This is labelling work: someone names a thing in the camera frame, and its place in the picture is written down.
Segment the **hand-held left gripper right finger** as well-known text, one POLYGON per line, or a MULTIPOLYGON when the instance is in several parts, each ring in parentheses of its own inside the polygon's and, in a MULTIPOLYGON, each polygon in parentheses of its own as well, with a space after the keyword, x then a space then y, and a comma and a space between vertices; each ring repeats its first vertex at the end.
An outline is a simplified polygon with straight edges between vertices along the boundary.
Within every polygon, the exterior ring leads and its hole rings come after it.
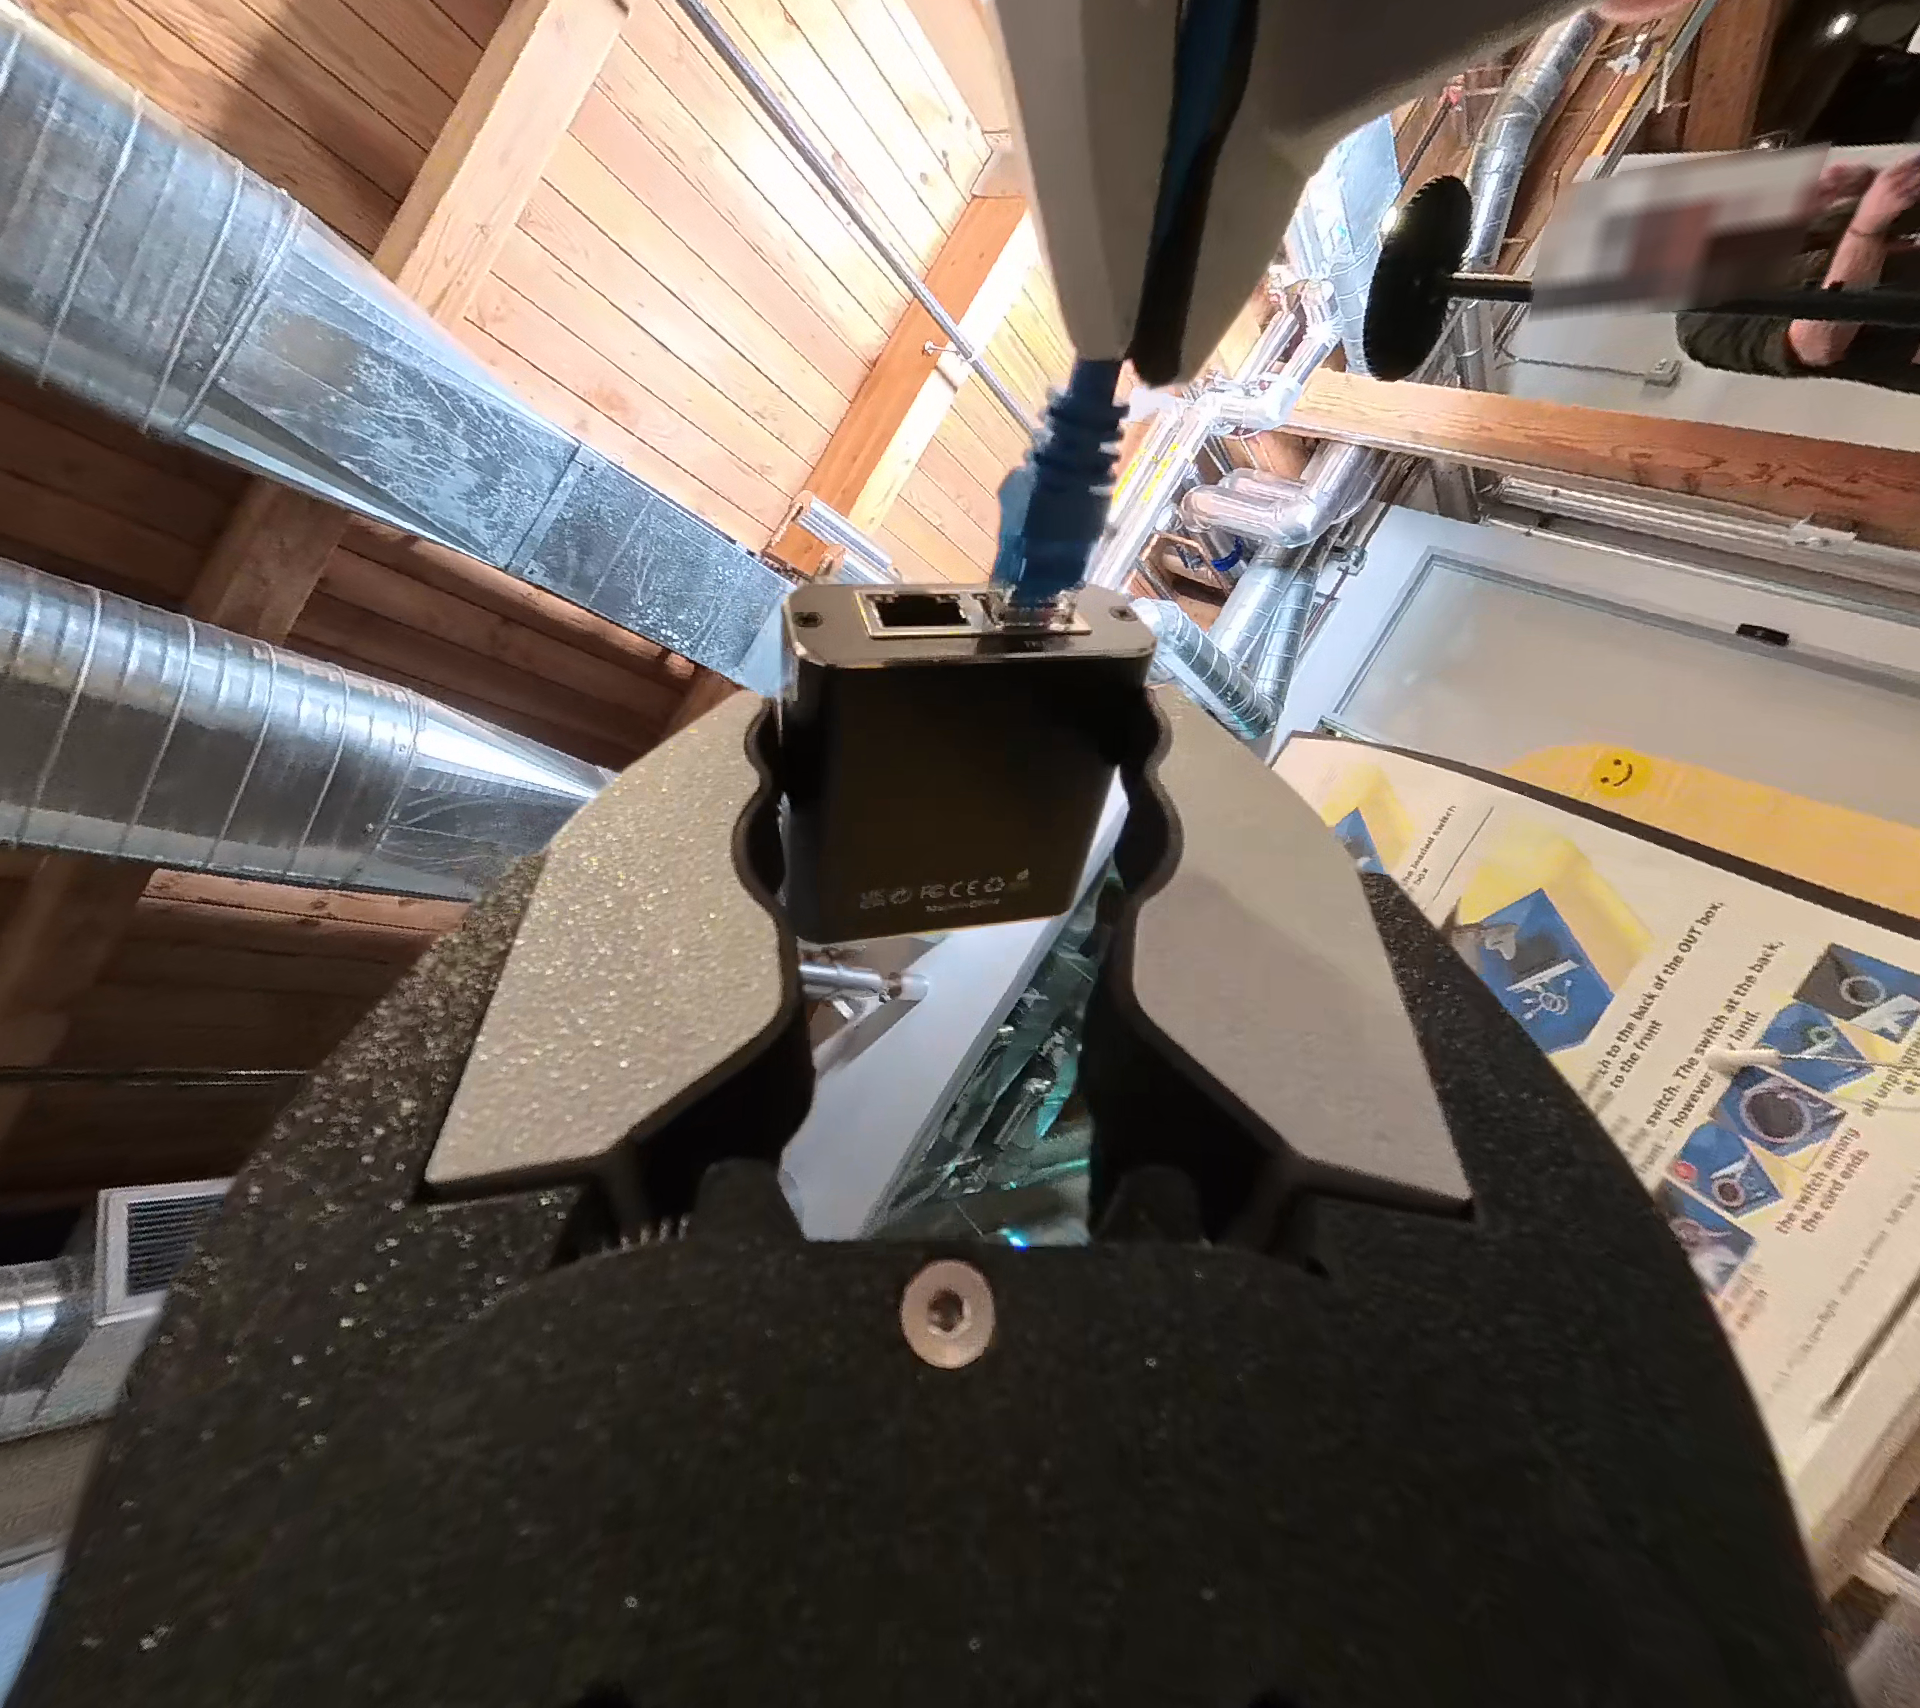
POLYGON ((1219 721, 1141 696, 1091 993, 1088 1201, 1466 1208, 1469 1172, 1353 857, 1219 721))

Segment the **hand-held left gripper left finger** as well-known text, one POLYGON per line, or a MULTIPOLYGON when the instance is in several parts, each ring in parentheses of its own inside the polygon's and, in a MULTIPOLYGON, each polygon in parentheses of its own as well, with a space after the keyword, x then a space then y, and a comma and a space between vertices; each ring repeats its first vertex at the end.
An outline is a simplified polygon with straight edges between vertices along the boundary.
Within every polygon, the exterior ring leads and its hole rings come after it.
POLYGON ((556 833, 426 1159, 436 1196, 587 1175, 692 1200, 710 1168, 781 1165, 814 1069, 772 736, 733 693, 556 833))

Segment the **black ethernet switch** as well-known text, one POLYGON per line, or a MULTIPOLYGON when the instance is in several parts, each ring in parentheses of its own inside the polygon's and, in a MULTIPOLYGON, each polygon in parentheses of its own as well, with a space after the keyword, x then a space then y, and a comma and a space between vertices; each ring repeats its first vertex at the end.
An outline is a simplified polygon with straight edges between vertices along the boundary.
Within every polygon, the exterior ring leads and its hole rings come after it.
POLYGON ((799 940, 1056 918, 1147 727, 1155 634, 1106 587, 813 583, 782 610, 782 905, 799 940))

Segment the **thin sprinkler pipe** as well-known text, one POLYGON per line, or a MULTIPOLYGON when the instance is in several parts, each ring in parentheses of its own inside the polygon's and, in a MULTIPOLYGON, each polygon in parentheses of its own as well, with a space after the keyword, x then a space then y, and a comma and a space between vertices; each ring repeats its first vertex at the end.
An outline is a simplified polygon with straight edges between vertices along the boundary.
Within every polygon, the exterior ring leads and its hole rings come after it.
POLYGON ((924 308, 924 314, 934 324, 948 350, 961 355, 963 363, 973 372, 973 376, 984 383, 1000 411, 1032 443, 1041 430, 1029 407, 1014 393, 1009 381, 997 374, 986 351, 948 310, 948 303, 944 303, 924 276, 908 263, 889 229, 885 229, 885 226, 871 215, 854 186, 845 177, 839 162, 822 151, 820 145, 808 135, 804 123, 791 109, 786 98, 739 45, 708 2, 669 2, 684 17, 684 24, 694 31, 694 36, 707 43, 708 52, 718 59, 718 63, 723 63, 723 67, 733 75, 733 81, 745 89, 757 112, 779 133, 792 157, 813 176, 819 189, 839 209, 862 246, 876 256, 876 262, 891 276, 891 279, 895 279, 914 303, 924 308))

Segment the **white instruction poster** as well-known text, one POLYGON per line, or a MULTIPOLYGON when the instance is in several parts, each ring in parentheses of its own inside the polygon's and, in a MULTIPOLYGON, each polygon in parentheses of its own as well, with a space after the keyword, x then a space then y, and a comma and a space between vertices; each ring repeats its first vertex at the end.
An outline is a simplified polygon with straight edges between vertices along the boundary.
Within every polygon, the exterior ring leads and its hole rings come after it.
POLYGON ((1917 1407, 1917 938, 1515 777, 1295 733, 1667 1217, 1804 1485, 1917 1407))

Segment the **white frosted door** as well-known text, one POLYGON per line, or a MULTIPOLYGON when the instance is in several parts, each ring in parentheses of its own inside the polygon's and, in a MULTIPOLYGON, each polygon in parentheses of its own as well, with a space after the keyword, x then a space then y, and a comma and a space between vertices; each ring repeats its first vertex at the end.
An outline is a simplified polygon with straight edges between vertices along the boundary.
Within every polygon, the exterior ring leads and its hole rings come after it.
POLYGON ((1918 822, 1917 616, 1768 562, 1388 509, 1295 670, 1322 721, 1482 769, 1645 750, 1918 822))

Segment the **instruction sheet board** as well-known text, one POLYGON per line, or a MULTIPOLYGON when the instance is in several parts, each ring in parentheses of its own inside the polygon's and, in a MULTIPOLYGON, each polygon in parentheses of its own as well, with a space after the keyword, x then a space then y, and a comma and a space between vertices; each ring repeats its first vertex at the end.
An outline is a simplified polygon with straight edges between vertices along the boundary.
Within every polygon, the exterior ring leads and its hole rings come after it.
MULTIPOLYGON (((1507 766, 1523 784, 1591 804, 1721 857, 1917 920, 1918 830, 1855 808, 1811 800, 1687 760, 1615 743, 1533 750, 1507 766)), ((1917 1303, 1899 1312, 1848 1386, 1812 1456, 1792 1472, 1819 1585, 1836 1598, 1859 1579, 1878 1598, 1917 1592, 1915 1575, 1871 1573, 1890 1534, 1917 1509, 1917 1303)))

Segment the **white air vent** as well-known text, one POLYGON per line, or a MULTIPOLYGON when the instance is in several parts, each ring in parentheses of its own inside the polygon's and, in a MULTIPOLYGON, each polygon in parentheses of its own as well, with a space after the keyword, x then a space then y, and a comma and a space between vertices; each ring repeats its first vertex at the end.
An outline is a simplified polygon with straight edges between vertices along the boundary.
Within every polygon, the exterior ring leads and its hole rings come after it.
POLYGON ((94 1215, 94 1318, 153 1315, 221 1215, 230 1177, 114 1185, 98 1191, 94 1215))

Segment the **round spiral metal duct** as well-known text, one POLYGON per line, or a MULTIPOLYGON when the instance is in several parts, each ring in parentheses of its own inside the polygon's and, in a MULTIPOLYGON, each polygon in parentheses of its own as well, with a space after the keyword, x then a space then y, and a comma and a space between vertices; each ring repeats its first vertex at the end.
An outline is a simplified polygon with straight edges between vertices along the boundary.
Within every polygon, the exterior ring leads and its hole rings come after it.
POLYGON ((3 841, 473 899, 612 774, 410 688, 3 565, 3 841))

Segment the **rectangular metal duct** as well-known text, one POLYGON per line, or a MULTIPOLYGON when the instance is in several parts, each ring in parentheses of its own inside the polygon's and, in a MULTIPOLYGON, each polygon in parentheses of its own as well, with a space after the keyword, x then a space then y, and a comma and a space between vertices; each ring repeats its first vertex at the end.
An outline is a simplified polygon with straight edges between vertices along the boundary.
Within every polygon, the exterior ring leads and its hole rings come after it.
POLYGON ((282 186, 3 5, 3 355, 760 696, 791 582, 503 383, 282 186))

